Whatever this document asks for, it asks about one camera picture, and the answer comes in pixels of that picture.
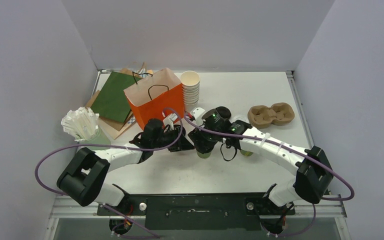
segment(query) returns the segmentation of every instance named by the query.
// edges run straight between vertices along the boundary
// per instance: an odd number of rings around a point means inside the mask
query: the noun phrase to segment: white wall
[[[285,71],[334,0],[62,0],[100,69]]]
[[[336,0],[295,78],[315,144],[355,187],[351,236],[384,239],[384,1]]]
[[[35,181],[36,163],[72,138],[60,126],[84,104],[96,68],[59,0],[0,0],[0,240],[38,240],[55,195]],[[40,175],[55,186],[72,151]]]

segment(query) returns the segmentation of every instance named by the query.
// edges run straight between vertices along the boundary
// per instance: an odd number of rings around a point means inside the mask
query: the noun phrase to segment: white table
[[[95,90],[102,88],[109,75],[100,75]],[[285,72],[200,72],[199,75],[198,107],[210,110],[225,106],[232,116],[246,116],[252,106],[288,103],[295,119],[288,125],[271,125],[263,131],[288,144],[310,147]],[[193,129],[183,122],[187,133]],[[123,145],[141,131],[136,123],[112,143]],[[223,152],[228,159],[234,150],[224,148]],[[199,158],[195,150],[156,151],[144,163],[110,172],[105,182],[117,184],[131,194],[244,193],[264,192],[272,184],[292,178],[288,171],[257,154],[245,157],[238,153],[234,160],[226,162],[218,143],[207,159]]]

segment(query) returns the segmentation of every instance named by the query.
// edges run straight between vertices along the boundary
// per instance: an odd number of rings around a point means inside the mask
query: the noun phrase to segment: paper bag
[[[133,115],[144,129],[150,119],[163,120],[163,109],[174,109],[183,118],[185,105],[180,79],[168,68],[139,80],[124,90]]]

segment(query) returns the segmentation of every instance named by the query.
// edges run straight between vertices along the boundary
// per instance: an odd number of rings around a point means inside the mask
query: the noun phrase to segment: metal frame
[[[93,87],[93,93],[97,87],[99,78],[101,74],[110,72],[109,70],[103,69],[98,70],[98,75],[96,77],[96,82]],[[313,146],[313,138],[310,132],[310,128],[307,123],[307,119],[304,114],[303,106],[300,101],[294,75],[292,71],[286,71],[286,76],[289,81],[289,86],[291,88],[293,97],[295,99],[296,105],[298,107],[298,114],[302,120],[305,134],[307,136],[309,146]],[[326,197],[338,197],[337,195],[327,195]],[[311,203],[308,203],[303,200],[295,201],[295,215],[290,215],[288,218],[312,218],[313,217],[313,206]],[[57,196],[55,198],[51,214],[49,216],[49,222],[45,231],[44,240],[53,240],[59,219],[124,219],[122,216],[99,216],[97,215],[99,204],[96,202],[91,203],[89,206],[82,207],[77,202],[75,202],[69,196]],[[319,204],[316,205],[317,218],[334,218],[336,226],[339,232],[339,236],[342,240],[350,240],[351,235],[348,231],[347,223],[345,218],[347,217],[344,205],[341,201],[326,201],[322,200]],[[145,219],[145,216],[129,216],[132,219]],[[261,219],[275,219],[279,216],[275,215],[260,215]]]

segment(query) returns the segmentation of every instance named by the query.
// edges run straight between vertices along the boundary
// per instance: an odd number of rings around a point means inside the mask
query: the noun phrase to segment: orange paper bag
[[[131,111],[140,128],[144,129],[150,119],[163,120],[164,108],[174,109],[183,118],[185,105],[183,103],[182,82],[168,68],[157,71],[137,81],[124,90]]]

